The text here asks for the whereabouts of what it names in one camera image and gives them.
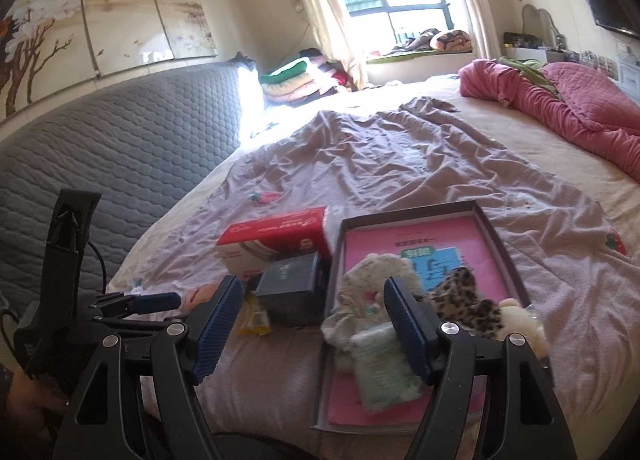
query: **window frame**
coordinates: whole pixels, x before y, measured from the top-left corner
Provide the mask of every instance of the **window frame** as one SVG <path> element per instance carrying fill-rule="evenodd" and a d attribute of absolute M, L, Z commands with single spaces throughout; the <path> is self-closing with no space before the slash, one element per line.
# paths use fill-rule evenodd
<path fill-rule="evenodd" d="M 449 30 L 453 29 L 454 24 L 451 19 L 451 13 L 449 11 L 450 3 L 447 3 L 446 0 L 440 0 L 440 3 L 421 3 L 418 5 L 398 5 L 392 7 L 389 5 L 387 0 L 380 0 L 382 2 L 381 7 L 372 7 L 372 8 L 364 8 L 363 10 L 354 10 L 353 12 L 349 12 L 351 17 L 357 16 L 367 16 L 369 14 L 375 14 L 377 12 L 386 12 L 386 17 L 389 20 L 389 24 L 391 26 L 391 31 L 394 33 L 394 37 L 396 38 L 396 42 L 398 42 L 398 33 L 394 28 L 393 21 L 391 21 L 390 14 L 393 12 L 405 12 L 408 10 L 433 10 L 439 9 L 442 10 L 445 18 L 445 22 L 447 23 L 447 28 Z"/>

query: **window sill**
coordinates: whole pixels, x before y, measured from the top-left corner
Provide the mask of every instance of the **window sill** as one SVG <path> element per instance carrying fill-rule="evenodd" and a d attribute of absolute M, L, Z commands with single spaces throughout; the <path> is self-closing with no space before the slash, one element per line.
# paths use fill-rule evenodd
<path fill-rule="evenodd" d="M 428 55 L 454 55 L 454 54 L 470 54 L 472 50 L 463 50 L 460 52 L 440 52 L 438 50 L 421 50 L 418 52 L 401 52 L 392 55 L 383 55 L 374 59 L 367 60 L 368 65 L 379 65 L 384 63 L 398 63 L 400 61 L 409 61 L 417 57 L 425 57 Z"/>

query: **television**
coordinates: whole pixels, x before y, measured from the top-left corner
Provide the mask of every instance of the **television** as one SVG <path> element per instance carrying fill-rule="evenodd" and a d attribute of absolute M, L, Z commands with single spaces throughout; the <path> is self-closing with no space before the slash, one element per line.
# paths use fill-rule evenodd
<path fill-rule="evenodd" d="M 625 14 L 618 0 L 587 0 L 593 12 L 596 24 L 612 32 L 640 39 L 640 34 L 633 28 L 631 20 Z"/>

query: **round pillow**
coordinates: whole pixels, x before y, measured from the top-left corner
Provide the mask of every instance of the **round pillow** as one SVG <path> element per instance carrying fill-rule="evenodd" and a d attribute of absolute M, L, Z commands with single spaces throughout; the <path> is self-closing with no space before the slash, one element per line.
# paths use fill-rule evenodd
<path fill-rule="evenodd" d="M 431 48 L 441 52 L 471 50 L 471 37 L 464 30 L 447 30 L 431 38 Z"/>

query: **blue gripper pad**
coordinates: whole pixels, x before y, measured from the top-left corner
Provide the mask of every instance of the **blue gripper pad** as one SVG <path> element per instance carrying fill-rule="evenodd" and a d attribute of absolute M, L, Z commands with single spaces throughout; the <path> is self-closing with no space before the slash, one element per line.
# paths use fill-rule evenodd
<path fill-rule="evenodd" d="M 189 334 L 181 364 L 193 384 L 200 384 L 216 369 L 243 299 L 242 283 L 235 276 L 225 276 L 211 299 L 196 306 L 185 320 Z"/>
<path fill-rule="evenodd" d="M 401 278 L 385 281 L 384 299 L 386 311 L 412 372 L 427 384 L 432 384 L 434 371 L 429 361 L 428 337 L 422 330 L 425 325 L 428 326 L 428 322 L 421 321 L 424 315 L 420 312 L 419 303 Z"/>
<path fill-rule="evenodd" d="M 165 312 L 180 308 L 182 299 L 177 292 L 163 292 L 162 294 L 150 294 L 138 296 L 129 306 L 133 314 L 152 314 L 153 312 Z"/>

